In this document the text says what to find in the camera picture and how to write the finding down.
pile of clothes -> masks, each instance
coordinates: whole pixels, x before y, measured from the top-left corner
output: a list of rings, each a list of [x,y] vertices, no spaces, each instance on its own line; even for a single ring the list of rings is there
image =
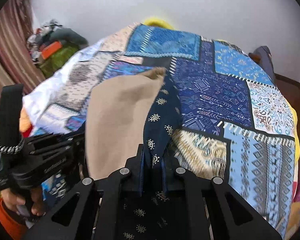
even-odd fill
[[[32,61],[46,78],[60,69],[75,52],[87,46],[84,37],[55,20],[43,24],[27,40]]]

white fabric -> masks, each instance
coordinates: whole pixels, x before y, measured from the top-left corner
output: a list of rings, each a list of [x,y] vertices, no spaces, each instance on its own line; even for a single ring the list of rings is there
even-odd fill
[[[99,49],[102,42],[103,40],[100,40],[92,46],[75,53],[52,77],[43,81],[30,94],[23,97],[23,107],[26,109],[33,126],[36,125],[38,118],[47,107],[53,103],[57,91],[66,84],[74,65],[79,61],[89,60]]]

yellow fabric edge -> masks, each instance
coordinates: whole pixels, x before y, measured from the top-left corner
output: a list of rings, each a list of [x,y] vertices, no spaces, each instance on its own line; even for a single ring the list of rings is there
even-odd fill
[[[300,142],[299,142],[299,138],[298,138],[298,134],[297,134],[297,123],[298,123],[298,116],[297,116],[297,112],[293,109],[293,107],[289,104],[289,102],[287,101],[290,110],[292,112],[292,117],[293,117],[293,122],[294,122],[294,127],[293,127],[293,134],[294,134],[294,141],[296,144],[296,149],[295,149],[295,165],[298,164],[299,158],[300,158]]]
[[[169,23],[156,17],[150,17],[146,19],[143,22],[143,24],[148,26],[161,27],[169,30],[174,30],[174,28]]]

wall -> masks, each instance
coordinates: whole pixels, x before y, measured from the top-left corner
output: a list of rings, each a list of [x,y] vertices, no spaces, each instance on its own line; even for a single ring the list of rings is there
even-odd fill
[[[223,39],[252,52],[270,48],[274,71],[300,81],[300,7],[295,0],[32,0],[40,23],[52,18],[90,44],[156,16],[178,30]]]

curtain fold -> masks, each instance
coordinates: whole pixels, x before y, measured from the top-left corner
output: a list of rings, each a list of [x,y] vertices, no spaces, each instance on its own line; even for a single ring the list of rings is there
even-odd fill
[[[15,83],[23,83],[28,94],[45,79],[26,48],[32,33],[30,0],[8,0],[0,11],[0,94]]]

